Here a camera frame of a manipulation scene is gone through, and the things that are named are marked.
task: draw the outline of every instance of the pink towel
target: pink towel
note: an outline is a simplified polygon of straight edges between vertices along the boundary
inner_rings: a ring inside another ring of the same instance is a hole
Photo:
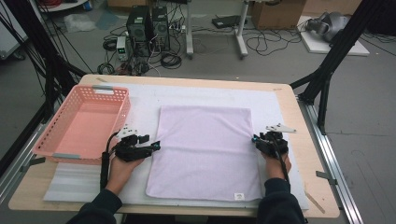
[[[250,109],[163,105],[148,196],[252,201],[262,197]]]

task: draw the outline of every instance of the floor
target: floor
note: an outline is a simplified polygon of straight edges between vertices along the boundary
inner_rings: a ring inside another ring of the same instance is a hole
[[[85,13],[95,22],[103,16],[109,16],[102,8],[90,12],[76,8],[65,13]],[[62,13],[54,15],[55,19],[62,16]],[[212,18],[214,15],[195,18],[192,22],[213,28],[210,23]],[[102,30],[66,34],[92,71],[104,62],[103,37],[126,22],[125,19],[113,21],[113,24],[102,27]],[[250,21],[247,28],[253,28]],[[246,29],[244,33],[247,40],[257,36],[258,32]],[[261,56],[255,50],[248,49],[249,55],[240,60],[239,50],[232,35],[208,31],[193,34],[195,54],[192,60],[180,53],[183,61],[178,69],[158,67],[158,71],[151,69],[146,76],[289,84],[314,72],[326,56],[307,52],[303,42],[299,42],[289,43],[285,49],[268,56]],[[287,32],[281,34],[285,39],[295,38]],[[360,39],[363,46],[370,51],[370,55],[347,56],[335,71],[330,88],[326,131],[362,220],[365,223],[394,223],[396,137],[393,131],[396,119],[393,119],[393,116],[396,114],[396,43],[382,43],[367,36],[362,38],[373,43]],[[251,46],[255,47],[257,43],[257,39],[249,40]],[[268,42],[269,49],[279,49],[285,45],[284,41]],[[88,71],[70,47],[65,47],[65,50],[70,55],[68,58],[72,64]],[[0,86],[1,158],[42,105],[44,97],[29,60],[0,61]],[[295,93],[303,90],[304,88],[298,88]],[[66,222],[75,214],[10,211],[7,208],[8,200],[9,197],[0,206],[3,223],[58,223]],[[309,222],[342,223],[344,219],[312,218]]]

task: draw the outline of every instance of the towel tag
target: towel tag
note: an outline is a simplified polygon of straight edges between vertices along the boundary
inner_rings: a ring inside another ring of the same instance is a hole
[[[233,195],[233,198],[234,198],[236,201],[244,201],[244,200],[245,200],[245,194],[244,194],[244,193],[235,193],[235,194]]]

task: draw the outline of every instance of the dark sleeve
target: dark sleeve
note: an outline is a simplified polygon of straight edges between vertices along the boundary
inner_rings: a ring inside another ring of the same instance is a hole
[[[115,224],[114,214],[121,206],[122,202],[117,195],[110,190],[103,189],[91,203],[84,204],[78,214],[67,223]]]
[[[271,178],[264,184],[265,197],[259,204],[258,224],[304,223],[297,199],[290,193],[290,184],[280,178]]]

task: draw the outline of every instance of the pink plastic basket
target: pink plastic basket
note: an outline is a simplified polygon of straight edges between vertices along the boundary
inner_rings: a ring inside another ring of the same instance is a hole
[[[52,161],[100,164],[108,138],[121,129],[130,107],[126,88],[77,85],[35,143],[33,152]],[[113,138],[110,146],[116,143]]]

